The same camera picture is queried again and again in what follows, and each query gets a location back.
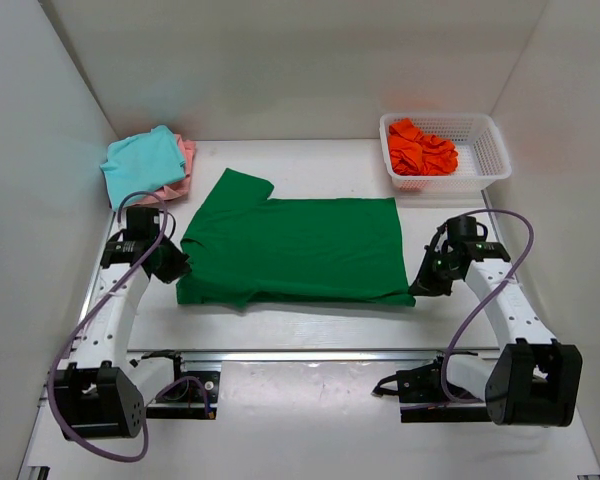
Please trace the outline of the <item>green t shirt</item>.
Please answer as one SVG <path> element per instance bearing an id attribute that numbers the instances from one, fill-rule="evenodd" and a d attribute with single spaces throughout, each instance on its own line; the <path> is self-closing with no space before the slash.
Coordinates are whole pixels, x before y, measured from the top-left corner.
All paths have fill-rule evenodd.
<path id="1" fill-rule="evenodd" d="M 277 199 L 223 172 L 183 234 L 181 305 L 365 303 L 412 307 L 392 198 Z"/>

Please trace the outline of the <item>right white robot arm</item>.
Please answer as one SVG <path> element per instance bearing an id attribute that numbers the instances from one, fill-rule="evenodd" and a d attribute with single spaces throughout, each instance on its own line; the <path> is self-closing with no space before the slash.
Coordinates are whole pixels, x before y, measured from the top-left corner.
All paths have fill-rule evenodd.
<path id="1" fill-rule="evenodd" d="M 456 332 L 441 367 L 428 376 L 429 391 L 450 403 L 479 401 L 497 425 L 566 427 L 576 409 L 583 358 L 542 323 L 515 280 L 518 265 L 498 242 L 450 238 L 442 231 L 433 236 L 410 294 L 448 296 L 454 282 L 464 282 L 479 303 L 461 326 L 484 313 L 499 357 L 490 365 L 457 352 L 462 334 Z"/>

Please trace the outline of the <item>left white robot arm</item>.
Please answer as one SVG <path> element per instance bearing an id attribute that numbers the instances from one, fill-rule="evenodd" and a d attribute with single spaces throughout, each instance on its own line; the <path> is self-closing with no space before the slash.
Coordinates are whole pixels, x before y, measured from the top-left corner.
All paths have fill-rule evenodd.
<path id="1" fill-rule="evenodd" d="M 89 322 L 52 370 L 50 402 L 67 440 L 134 438 L 145 424 L 147 404 L 159 391 L 177 398 L 188 389 L 189 373 L 175 363 L 173 353 L 139 360 L 127 357 L 138 306 L 150 280 L 169 284 L 190 271 L 187 256 L 164 239 L 123 280 L 124 269 L 150 245 L 149 240 L 106 244 Z"/>

